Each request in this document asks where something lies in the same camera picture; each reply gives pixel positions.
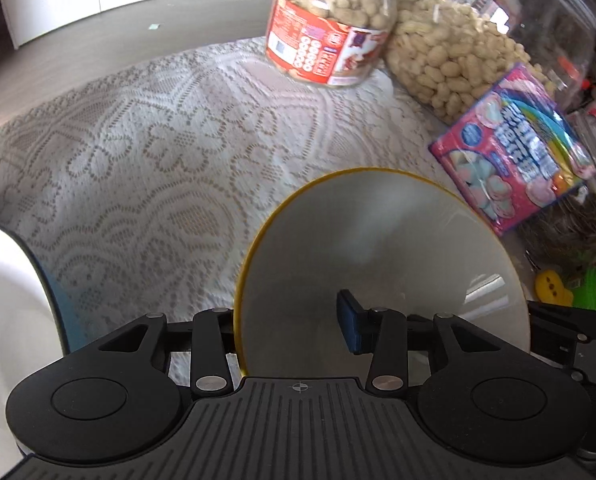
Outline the white gold-rimmed ceramic bowl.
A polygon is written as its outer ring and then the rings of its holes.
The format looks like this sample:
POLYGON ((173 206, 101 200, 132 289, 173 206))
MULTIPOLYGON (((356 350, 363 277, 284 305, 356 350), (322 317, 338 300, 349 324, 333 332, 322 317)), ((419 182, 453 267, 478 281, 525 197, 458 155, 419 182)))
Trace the white gold-rimmed ceramic bowl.
POLYGON ((234 300, 249 376, 368 374, 336 316, 338 292, 362 307, 431 318, 451 313, 530 346, 522 283, 499 237, 464 200, 397 170, 354 168, 284 200, 245 258, 234 300))

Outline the blue and white bowl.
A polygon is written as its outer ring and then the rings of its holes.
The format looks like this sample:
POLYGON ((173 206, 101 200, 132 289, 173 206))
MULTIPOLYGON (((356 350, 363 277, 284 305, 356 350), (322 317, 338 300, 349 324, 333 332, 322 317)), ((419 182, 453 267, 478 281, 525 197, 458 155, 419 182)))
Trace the blue and white bowl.
POLYGON ((0 478, 22 459, 5 417, 13 388, 87 343, 63 289, 17 235, 0 228, 0 478))

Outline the yellow candy ball container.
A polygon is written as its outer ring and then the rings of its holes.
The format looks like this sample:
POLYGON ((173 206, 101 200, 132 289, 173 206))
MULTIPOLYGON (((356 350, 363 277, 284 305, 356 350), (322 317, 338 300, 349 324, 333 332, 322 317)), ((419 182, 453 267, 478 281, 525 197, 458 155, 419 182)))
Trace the yellow candy ball container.
POLYGON ((536 273, 539 301, 561 307, 596 311, 596 260, 570 268, 548 266, 536 273))

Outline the glass sunflower seed jar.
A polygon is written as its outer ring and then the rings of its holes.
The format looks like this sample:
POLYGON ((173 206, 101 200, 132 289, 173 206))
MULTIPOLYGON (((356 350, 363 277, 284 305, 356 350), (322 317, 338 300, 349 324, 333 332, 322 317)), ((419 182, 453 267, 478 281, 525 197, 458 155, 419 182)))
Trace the glass sunflower seed jar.
POLYGON ((573 274, 596 263, 596 103, 572 114, 595 174, 518 228, 529 260, 573 274))

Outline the white lace tablecloth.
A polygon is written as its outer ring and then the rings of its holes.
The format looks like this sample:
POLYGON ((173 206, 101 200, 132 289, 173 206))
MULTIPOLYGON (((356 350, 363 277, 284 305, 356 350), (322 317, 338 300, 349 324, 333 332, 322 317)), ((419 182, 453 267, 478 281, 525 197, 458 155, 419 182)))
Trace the white lace tablecloth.
POLYGON ((80 332, 232 304, 260 226, 308 182, 356 167, 449 186, 422 109, 379 68, 329 89, 260 39, 172 54, 0 128, 0 226, 31 248, 80 332))

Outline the pink candy bag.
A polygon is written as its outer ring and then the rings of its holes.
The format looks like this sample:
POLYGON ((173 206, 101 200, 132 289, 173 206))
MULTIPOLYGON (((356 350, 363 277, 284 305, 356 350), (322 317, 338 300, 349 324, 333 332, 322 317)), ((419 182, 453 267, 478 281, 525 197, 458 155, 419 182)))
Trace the pink candy bag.
POLYGON ((517 63, 429 151, 466 202, 502 235, 596 174, 546 88, 517 63))

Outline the large clear peanut jar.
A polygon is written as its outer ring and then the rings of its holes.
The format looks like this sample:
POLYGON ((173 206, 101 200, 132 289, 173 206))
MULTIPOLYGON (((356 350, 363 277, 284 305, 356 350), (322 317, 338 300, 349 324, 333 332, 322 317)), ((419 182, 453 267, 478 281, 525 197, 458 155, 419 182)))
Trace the large clear peanut jar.
POLYGON ((595 38, 592 0, 398 0, 385 62, 412 98, 453 122, 516 64, 568 107, 595 38))

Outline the peanut jar with red label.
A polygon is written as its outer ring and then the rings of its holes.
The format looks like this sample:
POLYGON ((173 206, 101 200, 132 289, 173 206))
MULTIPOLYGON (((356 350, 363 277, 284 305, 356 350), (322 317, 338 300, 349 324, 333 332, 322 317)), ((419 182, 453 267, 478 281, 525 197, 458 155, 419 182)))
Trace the peanut jar with red label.
POLYGON ((273 0, 266 56, 296 80, 352 87, 377 64, 397 14, 397 0, 273 0))

